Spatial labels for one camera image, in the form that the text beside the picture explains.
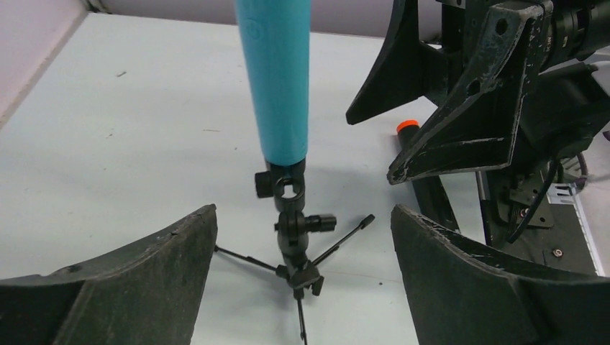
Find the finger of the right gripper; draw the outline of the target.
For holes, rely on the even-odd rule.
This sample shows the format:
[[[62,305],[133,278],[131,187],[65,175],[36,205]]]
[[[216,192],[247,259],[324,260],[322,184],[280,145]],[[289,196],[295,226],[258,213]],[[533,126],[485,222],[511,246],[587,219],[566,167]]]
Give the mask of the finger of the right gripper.
[[[346,111],[348,124],[358,124],[421,96],[447,90],[449,59],[419,39],[417,1],[395,1],[378,57]]]

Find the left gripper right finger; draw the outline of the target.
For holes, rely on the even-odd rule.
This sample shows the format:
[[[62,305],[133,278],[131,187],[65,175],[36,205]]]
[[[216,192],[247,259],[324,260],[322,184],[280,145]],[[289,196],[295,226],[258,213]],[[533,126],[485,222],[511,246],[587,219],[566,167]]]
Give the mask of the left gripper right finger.
[[[609,279],[513,257],[408,208],[391,233],[420,344],[607,344]]]

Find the clip tripod mic stand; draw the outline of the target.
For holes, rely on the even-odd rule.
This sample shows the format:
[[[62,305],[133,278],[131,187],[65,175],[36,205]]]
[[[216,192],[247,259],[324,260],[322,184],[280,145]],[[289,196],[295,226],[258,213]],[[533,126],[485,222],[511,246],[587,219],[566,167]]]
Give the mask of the clip tripod mic stand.
[[[332,214],[304,215],[303,210],[306,201],[305,169],[305,160],[288,166],[266,162],[266,170],[255,173],[257,197],[272,198],[278,211],[278,221],[274,224],[274,230],[277,234],[278,248],[284,261],[282,265],[274,267],[254,257],[243,256],[219,246],[215,246],[214,251],[270,270],[277,277],[284,279],[293,290],[293,298],[296,300],[298,308],[300,337],[303,343],[307,344],[302,303],[304,291],[310,289],[312,295],[320,295],[324,277],[319,273],[318,265],[335,253],[340,245],[351,236],[369,226],[375,220],[375,216],[373,214],[367,215],[352,231],[317,258],[310,260],[306,255],[309,234],[334,231],[337,219]]]

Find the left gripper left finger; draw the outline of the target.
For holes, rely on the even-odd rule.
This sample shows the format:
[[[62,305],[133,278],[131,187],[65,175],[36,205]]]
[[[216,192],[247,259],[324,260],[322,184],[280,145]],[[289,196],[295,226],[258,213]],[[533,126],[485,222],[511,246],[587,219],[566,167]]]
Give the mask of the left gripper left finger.
[[[56,272],[1,281],[3,344],[190,344],[217,240],[215,205]]]

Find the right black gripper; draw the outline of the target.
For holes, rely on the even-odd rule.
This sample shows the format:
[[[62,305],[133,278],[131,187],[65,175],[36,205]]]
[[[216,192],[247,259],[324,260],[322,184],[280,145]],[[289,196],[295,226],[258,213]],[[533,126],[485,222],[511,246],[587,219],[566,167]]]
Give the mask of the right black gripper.
[[[609,118],[584,60],[609,46],[607,1],[458,1],[463,71],[391,163],[392,185],[565,158]]]

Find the light blue microphone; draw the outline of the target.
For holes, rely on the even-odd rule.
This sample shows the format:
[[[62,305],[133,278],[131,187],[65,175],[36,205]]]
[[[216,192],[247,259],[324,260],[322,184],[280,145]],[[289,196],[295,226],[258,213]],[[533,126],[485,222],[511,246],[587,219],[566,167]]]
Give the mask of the light blue microphone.
[[[236,1],[235,15],[265,160],[302,161],[308,150],[310,1]]]

